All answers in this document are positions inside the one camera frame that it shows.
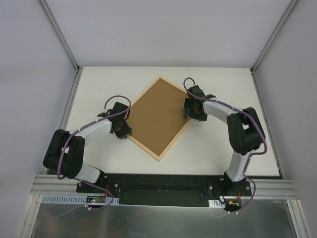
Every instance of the metal panel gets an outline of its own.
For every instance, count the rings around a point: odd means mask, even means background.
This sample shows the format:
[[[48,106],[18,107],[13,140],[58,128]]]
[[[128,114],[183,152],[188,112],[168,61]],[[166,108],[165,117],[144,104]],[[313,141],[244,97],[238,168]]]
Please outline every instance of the metal panel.
[[[290,0],[47,0],[79,65],[252,67]]]
[[[42,204],[33,238],[295,238],[285,200],[255,200],[239,215],[219,208],[110,206],[97,212]]]
[[[37,1],[1,1],[0,32],[0,237],[12,238],[75,70]]]

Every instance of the white table surface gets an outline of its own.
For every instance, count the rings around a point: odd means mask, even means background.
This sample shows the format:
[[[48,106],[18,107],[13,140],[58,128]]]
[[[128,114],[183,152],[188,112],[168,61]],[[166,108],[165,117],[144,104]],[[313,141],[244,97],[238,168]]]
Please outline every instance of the white table surface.
[[[94,120],[112,95],[124,95],[134,102],[159,76],[180,87],[186,77],[192,77],[205,94],[216,95],[239,108],[255,108],[266,134],[268,152],[254,156],[247,174],[279,175],[248,68],[84,67],[67,129]],[[107,107],[112,108],[117,100],[113,99]],[[206,122],[193,120],[160,162],[131,140],[119,140],[114,134],[104,135],[87,146],[84,162],[106,173],[221,175],[228,168],[231,155],[227,125],[208,116]]]

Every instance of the silver metal surface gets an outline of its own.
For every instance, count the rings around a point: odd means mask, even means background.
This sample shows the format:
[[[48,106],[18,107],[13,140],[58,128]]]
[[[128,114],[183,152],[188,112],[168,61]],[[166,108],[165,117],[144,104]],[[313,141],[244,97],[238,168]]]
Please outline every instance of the silver metal surface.
[[[33,238],[295,238],[285,200],[254,200],[238,215],[221,208],[41,204]]]
[[[267,122],[266,112],[265,112],[265,108],[264,108],[264,105],[263,105],[263,99],[262,99],[261,93],[259,91],[256,79],[255,79],[255,75],[252,72],[251,72],[251,76],[252,76],[252,79],[253,79],[254,87],[255,87],[256,92],[257,92],[258,99],[259,99],[261,111],[262,111],[262,114],[263,114],[263,117],[264,117],[264,122],[265,122],[265,125],[266,125],[266,128],[267,128],[267,133],[268,133],[269,139],[271,141],[271,146],[272,146],[273,154],[275,156],[275,161],[276,161],[276,164],[277,164],[277,167],[279,169],[280,174],[285,179],[285,176],[284,176],[285,173],[283,172],[283,168],[281,167],[279,158],[277,156],[277,152],[276,152],[276,148],[274,146],[274,140],[273,140],[273,137],[272,137],[272,133],[271,133],[271,130],[270,130],[268,122]]]
[[[299,199],[292,180],[254,179],[254,181],[257,186],[256,199]],[[73,179],[58,180],[56,175],[37,175],[31,193],[96,195],[96,193],[76,193],[76,186],[77,181]]]
[[[30,238],[37,214],[41,205],[42,195],[31,194],[25,208],[22,224],[20,224],[18,229],[18,238]]]
[[[276,27],[274,28],[273,32],[271,33],[270,37],[268,38],[268,40],[267,40],[264,48],[262,49],[259,57],[257,58],[256,62],[254,63],[254,66],[251,68],[252,73],[254,73],[258,69],[264,56],[266,55],[268,50],[271,48],[277,35],[281,31],[282,27],[284,26],[285,22],[287,21],[287,19],[289,18],[289,16],[291,15],[292,11],[294,10],[295,6],[297,5],[297,3],[299,1],[300,0],[291,0],[290,1],[290,3],[287,6],[286,10],[284,11],[283,15],[281,16],[280,20],[278,21]]]
[[[63,50],[65,51],[69,61],[71,62],[71,64],[73,65],[74,69],[77,71],[79,69],[79,65],[73,55],[73,53],[71,52],[54,16],[53,13],[49,7],[49,5],[47,4],[46,0],[38,0],[39,4],[41,6],[41,8],[43,9],[60,45],[62,46]]]
[[[305,222],[305,216],[301,210],[300,202],[296,200],[287,201],[289,211],[292,217],[294,229],[298,238],[310,238],[312,237],[308,231],[307,223]]]

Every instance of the enclosure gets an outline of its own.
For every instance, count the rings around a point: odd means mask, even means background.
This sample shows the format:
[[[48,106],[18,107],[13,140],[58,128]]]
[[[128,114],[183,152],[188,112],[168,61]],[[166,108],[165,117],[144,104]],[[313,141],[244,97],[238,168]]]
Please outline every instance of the enclosure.
[[[315,237],[316,10],[314,0],[0,3],[0,237]],[[268,152],[248,168],[251,205],[223,216],[114,204],[44,219],[89,195],[43,167],[54,131],[91,120],[112,95],[137,99],[159,76],[179,87],[192,77],[205,93],[257,110]],[[103,138],[85,163],[107,173],[217,176],[231,153],[225,125],[209,118],[190,123],[160,162],[129,140]],[[48,202],[54,196],[70,200]]]

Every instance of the cork board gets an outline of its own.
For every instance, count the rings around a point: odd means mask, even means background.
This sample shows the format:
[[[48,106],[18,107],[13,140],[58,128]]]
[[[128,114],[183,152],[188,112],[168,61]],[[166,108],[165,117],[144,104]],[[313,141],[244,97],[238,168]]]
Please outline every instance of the cork board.
[[[185,98],[183,89],[159,77],[132,104],[129,138],[160,161],[189,123],[182,117]]]

